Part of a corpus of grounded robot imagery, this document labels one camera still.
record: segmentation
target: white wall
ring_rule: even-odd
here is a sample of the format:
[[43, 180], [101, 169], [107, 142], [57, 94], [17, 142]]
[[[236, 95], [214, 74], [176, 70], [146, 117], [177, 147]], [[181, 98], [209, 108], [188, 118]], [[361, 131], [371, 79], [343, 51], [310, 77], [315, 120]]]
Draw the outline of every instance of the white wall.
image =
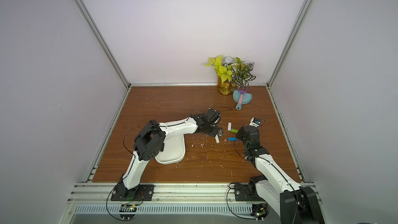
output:
[[0, 9], [0, 223], [53, 224], [125, 89], [73, 0]]
[[398, 0], [315, 0], [273, 92], [332, 223], [396, 223]]
[[216, 82], [207, 57], [267, 82], [304, 0], [83, 0], [131, 83]]

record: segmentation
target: ventilation grate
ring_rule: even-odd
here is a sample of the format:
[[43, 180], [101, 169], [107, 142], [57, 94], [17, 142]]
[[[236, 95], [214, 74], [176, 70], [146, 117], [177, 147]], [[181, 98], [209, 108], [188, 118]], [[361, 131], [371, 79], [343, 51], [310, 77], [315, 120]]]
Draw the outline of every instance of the ventilation grate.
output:
[[[230, 204], [235, 214], [250, 214], [251, 205]], [[133, 212], [123, 209], [120, 204], [108, 204], [112, 214]], [[107, 213], [105, 204], [78, 204], [75, 214]], [[226, 214], [231, 215], [226, 204], [142, 204], [134, 214]]]

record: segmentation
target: black cable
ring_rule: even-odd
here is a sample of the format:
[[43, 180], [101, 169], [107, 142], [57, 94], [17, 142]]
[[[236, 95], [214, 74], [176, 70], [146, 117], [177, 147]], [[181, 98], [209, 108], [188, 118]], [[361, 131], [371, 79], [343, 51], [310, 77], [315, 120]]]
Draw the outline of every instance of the black cable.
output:
[[259, 125], [258, 127], [262, 127], [262, 126], [265, 124], [265, 122], [266, 122], [266, 119], [265, 119], [265, 118], [261, 118], [261, 119], [260, 119], [260, 121], [261, 121], [262, 119], [264, 120], [264, 123], [263, 123], [263, 124], [261, 124], [261, 125]]
[[228, 108], [228, 110], [224, 110], [224, 111], [221, 111], [221, 112], [225, 112], [225, 111], [233, 111], [233, 109], [232, 109], [231, 107], [225, 107], [225, 108]]
[[123, 137], [123, 146], [124, 146], [124, 148], [125, 148], [128, 152], [130, 152], [131, 154], [134, 154], [134, 153], [131, 152], [129, 149], [127, 149], [127, 147], [126, 147], [126, 145], [125, 145], [125, 138], [126, 138], [127, 134], [129, 134], [129, 132], [131, 132], [132, 130], [134, 130], [135, 128], [138, 128], [138, 127], [164, 127], [164, 126], [151, 126], [151, 125], [145, 125], [145, 126], [137, 126], [137, 127], [131, 128], [131, 129], [126, 133], [126, 135]]
[[235, 138], [235, 140], [234, 140], [234, 148], [235, 148], [235, 150], [236, 150], [236, 153], [238, 153], [238, 155], [239, 155], [241, 158], [243, 158], [243, 157], [239, 154], [238, 150], [237, 150], [236, 147], [235, 147], [235, 141], [236, 141], [236, 140], [238, 140], [238, 139]]
[[297, 195], [295, 189], [294, 189], [293, 186], [289, 183], [289, 181], [287, 181], [286, 177], [275, 167], [275, 165], [273, 165], [270, 161], [266, 160], [265, 158], [262, 158], [262, 157], [257, 157], [257, 158], [261, 158], [261, 159], [267, 161], [269, 164], [271, 164], [271, 165], [279, 172], [279, 174], [281, 174], [281, 176], [283, 177], [283, 179], [285, 179], [285, 181], [290, 185], [290, 187], [292, 188], [294, 194], [296, 195], [296, 204], [297, 204], [297, 205], [296, 205], [296, 208], [295, 208], [295, 216], [294, 216], [294, 218], [293, 218], [293, 223], [294, 223], [294, 222], [295, 222], [295, 218], [296, 218], [296, 214], [297, 214], [297, 206], [299, 205], [299, 197], [298, 197], [298, 195]]
[[[142, 194], [142, 201], [140, 202], [140, 204], [135, 205], [136, 207], [137, 207], [137, 206], [140, 206], [140, 205], [144, 202], [144, 193], [142, 193], [142, 191], [140, 191], [140, 193]], [[124, 207], [126, 207], [127, 204], [130, 204], [131, 202], [133, 202], [137, 197], [138, 197], [138, 195], [137, 195], [136, 197], [134, 197], [134, 199], [132, 199], [132, 200], [129, 201], [128, 203], [123, 204]]]
[[228, 207], [228, 210], [229, 210], [234, 216], [239, 217], [239, 218], [241, 218], [241, 219], [255, 220], [255, 218], [245, 218], [245, 217], [237, 216], [237, 215], [236, 215], [234, 212], [232, 212], [232, 210], [229, 208], [229, 205], [228, 205], [228, 193], [229, 193], [230, 190], [234, 189], [234, 188], [231, 188], [231, 184], [234, 184], [234, 183], [228, 184], [228, 188], [229, 188], [229, 189], [228, 189], [228, 192], [226, 193], [226, 206]]
[[252, 211], [253, 211], [253, 212], [255, 212], [255, 211], [261, 211], [261, 207], [266, 208], [265, 216], [263, 216], [263, 218], [265, 218], [265, 217], [267, 217], [268, 214], [269, 214], [269, 207], [268, 207], [268, 203], [267, 203], [267, 202], [262, 202], [262, 203], [259, 203], [259, 204], [255, 205], [255, 206], [253, 207]]
[[[132, 161], [130, 170], [131, 170], [132, 165], [134, 164], [134, 161], [135, 161], [135, 155], [134, 155], [134, 154], [132, 154], [132, 155], [134, 156], [134, 160]], [[127, 173], [126, 176], [125, 176], [124, 178], [122, 178], [122, 179], [113, 187], [113, 189], [111, 190], [111, 192], [109, 192], [109, 195], [108, 195], [108, 197], [106, 198], [106, 202], [105, 202], [105, 208], [106, 208], [106, 211], [108, 212], [108, 214], [109, 214], [112, 218], [114, 218], [114, 219], [116, 219], [116, 220], [119, 220], [119, 221], [129, 221], [129, 220], [132, 220], [132, 218], [131, 218], [131, 219], [128, 219], [128, 220], [123, 220], [123, 219], [119, 219], [119, 218], [117, 218], [117, 217], [114, 217], [114, 216], [109, 212], [109, 210], [108, 210], [108, 199], [109, 199], [109, 196], [112, 194], [112, 192], [115, 190], [116, 186], [119, 185], [119, 184], [129, 175], [129, 173]]]

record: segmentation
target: amber glass vase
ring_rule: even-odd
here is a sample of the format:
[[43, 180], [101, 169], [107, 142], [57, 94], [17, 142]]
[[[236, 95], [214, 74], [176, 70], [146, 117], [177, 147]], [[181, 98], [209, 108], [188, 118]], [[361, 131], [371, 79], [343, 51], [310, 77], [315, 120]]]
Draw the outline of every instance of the amber glass vase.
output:
[[217, 81], [217, 91], [222, 95], [231, 95], [237, 88], [235, 82], [226, 80], [225, 82], [221, 82], [221, 78], [218, 78]]

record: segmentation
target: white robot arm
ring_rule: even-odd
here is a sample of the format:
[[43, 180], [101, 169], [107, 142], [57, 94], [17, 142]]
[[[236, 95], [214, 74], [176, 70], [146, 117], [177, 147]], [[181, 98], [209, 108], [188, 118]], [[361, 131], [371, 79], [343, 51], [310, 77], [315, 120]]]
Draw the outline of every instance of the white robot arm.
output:
[[[281, 217], [281, 224], [301, 224], [303, 221], [324, 224], [315, 192], [292, 180], [260, 145], [259, 124], [260, 119], [252, 118], [250, 124], [241, 127], [236, 134], [236, 138], [243, 142], [245, 159], [262, 175], [250, 178], [248, 185], [235, 183], [235, 199], [266, 201]], [[255, 217], [261, 219], [266, 214], [257, 211]]]
[[220, 112], [209, 109], [206, 113], [191, 115], [180, 121], [158, 123], [151, 120], [134, 139], [134, 152], [129, 167], [115, 187], [111, 201], [133, 199], [138, 194], [142, 173], [148, 162], [180, 162], [185, 155], [184, 134], [205, 133], [217, 135]]

